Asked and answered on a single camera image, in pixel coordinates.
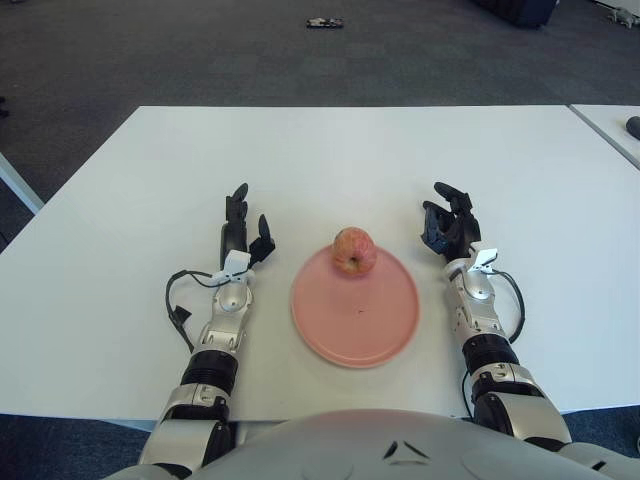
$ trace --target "black object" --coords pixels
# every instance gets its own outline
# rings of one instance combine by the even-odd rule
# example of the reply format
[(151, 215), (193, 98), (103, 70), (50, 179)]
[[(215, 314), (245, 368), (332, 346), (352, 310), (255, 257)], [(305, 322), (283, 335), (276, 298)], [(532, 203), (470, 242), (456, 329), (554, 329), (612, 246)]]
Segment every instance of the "black object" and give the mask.
[(310, 18), (307, 20), (307, 28), (342, 28), (344, 22), (341, 18)]
[(238, 361), (232, 355), (219, 350), (205, 350), (191, 357), (180, 385), (202, 383), (231, 395), (237, 371)]
[(202, 466), (205, 467), (209, 465), (214, 460), (228, 453), (232, 448), (229, 425), (226, 421), (216, 423), (207, 442), (207, 448), (204, 451)]
[(627, 131), (640, 140), (640, 117), (631, 117), (627, 120)]
[(471, 400), (475, 403), (478, 398), (489, 392), (511, 393), (514, 395), (525, 395), (527, 397), (544, 396), (538, 388), (530, 383), (496, 382), (490, 372), (483, 372), (473, 384)]
[(490, 363), (513, 363), (520, 365), (509, 341), (500, 335), (483, 333), (471, 337), (462, 346), (462, 355), (467, 370), (473, 374)]
[(424, 233), (420, 238), (437, 254), (444, 254), (448, 262), (456, 258), (469, 258), (471, 243), (481, 240), (480, 226), (471, 213), (473, 205), (468, 193), (436, 182), (433, 186), (451, 205), (451, 211), (425, 201)]
[[(0, 103), (6, 102), (7, 99), (4, 97), (0, 97)], [(0, 108), (0, 118), (7, 118), (9, 116), (9, 110), (2, 110)]]
[(193, 473), (187, 467), (183, 465), (177, 465), (175, 463), (154, 463), (154, 465), (164, 468), (171, 475), (181, 480), (190, 477)]
[(243, 183), (233, 195), (227, 196), (226, 219), (222, 226), (222, 240), (220, 242), (220, 268), (224, 268), (224, 261), (231, 250), (249, 252), (251, 260), (249, 268), (256, 262), (261, 262), (276, 249), (276, 244), (271, 238), (269, 224), (264, 215), (258, 219), (258, 232), (260, 236), (251, 243), (247, 249), (247, 202), (244, 201), (249, 191), (249, 185)]
[(260, 215), (258, 219), (258, 233), (260, 236), (249, 245), (249, 253), (251, 254), (249, 268), (253, 267), (256, 262), (263, 261), (276, 249), (276, 244), (271, 238), (271, 232), (269, 231), (267, 217), (264, 215)]
[[(544, 437), (529, 437), (525, 438), (524, 441), (527, 443), (531, 443), (532, 445), (536, 445), (540, 448), (544, 448), (545, 450), (549, 450), (550, 452), (557, 452), (566, 445), (566, 443), (561, 442), (560, 440)], [(599, 470), (598, 468), (596, 468), (596, 465), (591, 468), (594, 470)]]
[(483, 395), (476, 401), (473, 423), (513, 436), (513, 427), (507, 409), (504, 408), (500, 397), (491, 393)]
[(473, 0), (518, 27), (546, 25), (557, 0)]
[(231, 250), (247, 251), (247, 202), (244, 201), (249, 191), (249, 185), (243, 183), (231, 196), (227, 196), (227, 223), (222, 226), (222, 240), (220, 242), (220, 268), (224, 268), (224, 261)]

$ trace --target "silver metal arm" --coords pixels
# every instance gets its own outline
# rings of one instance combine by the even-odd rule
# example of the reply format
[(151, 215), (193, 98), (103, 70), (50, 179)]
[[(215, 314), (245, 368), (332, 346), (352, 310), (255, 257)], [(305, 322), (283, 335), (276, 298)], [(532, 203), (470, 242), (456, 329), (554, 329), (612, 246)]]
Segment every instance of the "silver metal arm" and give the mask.
[(231, 448), (227, 425), (240, 348), (251, 312), (251, 255), (231, 250), (213, 296), (211, 320), (194, 344), (182, 381), (167, 402), (140, 456), (140, 464), (163, 465), (191, 475)]
[(550, 450), (571, 442), (562, 416), (520, 365), (494, 309), (487, 273), (497, 251), (477, 250), (444, 269), (453, 301), (452, 328), (471, 376), (474, 421)]

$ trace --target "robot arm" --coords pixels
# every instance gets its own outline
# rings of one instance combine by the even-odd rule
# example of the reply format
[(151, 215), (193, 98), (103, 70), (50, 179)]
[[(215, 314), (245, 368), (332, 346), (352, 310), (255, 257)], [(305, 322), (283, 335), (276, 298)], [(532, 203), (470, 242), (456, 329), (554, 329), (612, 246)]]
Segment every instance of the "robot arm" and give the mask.
[(453, 303), (452, 328), (471, 376), (473, 420), (557, 451), (571, 442), (569, 430), (529, 370), (520, 365), (494, 310), (488, 275), (497, 250), (473, 247), (481, 237), (468, 194), (442, 183), (435, 189), (451, 204), (451, 211), (424, 202), (422, 240), (449, 261), (444, 276)]
[[(260, 237), (247, 248), (247, 191), (245, 183), (226, 199), (227, 223), (222, 227), (220, 245), (222, 270), (205, 285), (215, 288), (211, 320), (197, 342), (189, 342), (193, 347), (189, 365), (140, 456), (140, 464), (159, 466), (178, 478), (186, 478), (221, 457), (232, 445), (227, 421), (238, 370), (237, 354), (253, 303), (250, 268), (275, 249), (264, 215), (258, 223)], [(178, 308), (170, 313), (174, 325)], [(188, 315), (183, 314), (177, 326), (181, 333)]]

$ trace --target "white table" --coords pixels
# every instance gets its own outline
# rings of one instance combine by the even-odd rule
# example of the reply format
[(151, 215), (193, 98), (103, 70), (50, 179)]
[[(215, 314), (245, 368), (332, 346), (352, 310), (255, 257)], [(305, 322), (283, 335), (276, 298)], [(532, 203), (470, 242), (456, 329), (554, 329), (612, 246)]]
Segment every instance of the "white table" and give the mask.
[[(224, 196), (247, 181), (250, 240), (264, 212), (277, 250), (256, 268), (232, 418), (462, 415), (444, 260), (419, 240), (437, 180), (471, 193), (518, 280), (528, 320), (515, 350), (557, 407), (640, 403), (640, 174), (569, 109), (142, 107), (0, 255), (0, 411), (155, 419), (188, 361), (165, 282), (217, 269)], [(299, 267), (350, 224), (421, 293), (415, 338), (370, 370), (318, 357), (289, 313)], [(508, 330), (517, 307), (495, 284)], [(209, 294), (175, 288), (194, 327)]]
[(640, 140), (627, 131), (627, 120), (640, 116), (640, 106), (571, 105), (576, 115), (640, 169)]

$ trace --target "small object on floor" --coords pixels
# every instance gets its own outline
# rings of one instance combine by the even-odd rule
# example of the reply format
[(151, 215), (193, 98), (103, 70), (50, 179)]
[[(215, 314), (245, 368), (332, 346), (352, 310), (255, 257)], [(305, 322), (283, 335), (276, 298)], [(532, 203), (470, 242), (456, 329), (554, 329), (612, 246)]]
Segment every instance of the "small object on floor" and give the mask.
[(341, 18), (310, 18), (307, 20), (307, 28), (342, 28), (344, 22)]
[(636, 17), (626, 8), (612, 8), (611, 13), (607, 17), (613, 23), (619, 23), (627, 28), (631, 28), (634, 25), (640, 25), (640, 18)]
[[(7, 99), (4, 97), (0, 97), (0, 103), (4, 103)], [(9, 116), (9, 110), (2, 110), (0, 108), (0, 118), (6, 118)]]

